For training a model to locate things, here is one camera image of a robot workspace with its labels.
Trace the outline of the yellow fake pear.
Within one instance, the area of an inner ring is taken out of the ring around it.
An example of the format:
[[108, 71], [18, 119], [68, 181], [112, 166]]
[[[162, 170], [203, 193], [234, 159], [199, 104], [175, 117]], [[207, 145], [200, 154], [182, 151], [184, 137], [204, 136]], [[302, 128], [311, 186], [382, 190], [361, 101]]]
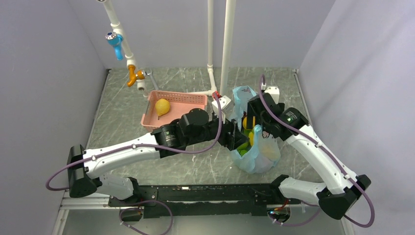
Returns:
[[170, 111], [170, 102], [167, 99], [159, 99], [154, 106], [158, 117], [166, 115]]

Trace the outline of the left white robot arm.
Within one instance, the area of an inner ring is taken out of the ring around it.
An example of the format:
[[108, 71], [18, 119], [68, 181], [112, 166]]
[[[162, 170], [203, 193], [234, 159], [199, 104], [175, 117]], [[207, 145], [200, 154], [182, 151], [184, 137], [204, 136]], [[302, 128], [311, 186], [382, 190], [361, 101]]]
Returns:
[[132, 141], [101, 149], [75, 145], [68, 157], [69, 195], [81, 198], [98, 192], [133, 206], [141, 197], [137, 180], [117, 178], [109, 175], [110, 171], [139, 161], [185, 153], [188, 146], [214, 139], [228, 150], [236, 150], [249, 141], [236, 125], [235, 120], [220, 121], [218, 116], [210, 120], [206, 111], [195, 108]]

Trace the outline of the light blue plastic bag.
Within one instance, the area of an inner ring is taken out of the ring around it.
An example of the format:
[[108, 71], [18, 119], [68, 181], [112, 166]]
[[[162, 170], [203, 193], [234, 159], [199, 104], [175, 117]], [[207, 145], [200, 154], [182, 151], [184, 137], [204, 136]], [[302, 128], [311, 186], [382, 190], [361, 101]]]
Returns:
[[[238, 127], [244, 133], [243, 118], [247, 112], [248, 101], [256, 96], [256, 92], [249, 86], [239, 86], [232, 90], [235, 107], [231, 118], [237, 121]], [[237, 150], [231, 151], [231, 159], [243, 171], [265, 173], [276, 166], [281, 158], [281, 152], [276, 139], [262, 130], [260, 125], [253, 128], [254, 146], [243, 156]]]

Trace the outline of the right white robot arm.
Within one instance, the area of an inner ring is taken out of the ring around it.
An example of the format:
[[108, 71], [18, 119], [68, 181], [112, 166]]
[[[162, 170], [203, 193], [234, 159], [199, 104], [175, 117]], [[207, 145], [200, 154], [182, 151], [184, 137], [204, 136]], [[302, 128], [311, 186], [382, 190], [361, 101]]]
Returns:
[[328, 216], [340, 220], [370, 185], [370, 178], [357, 175], [346, 167], [315, 134], [307, 118], [296, 108], [276, 103], [269, 93], [261, 93], [248, 102], [248, 117], [254, 117], [263, 131], [295, 148], [314, 168], [322, 183], [277, 177], [270, 198], [282, 203], [287, 198], [317, 204]]

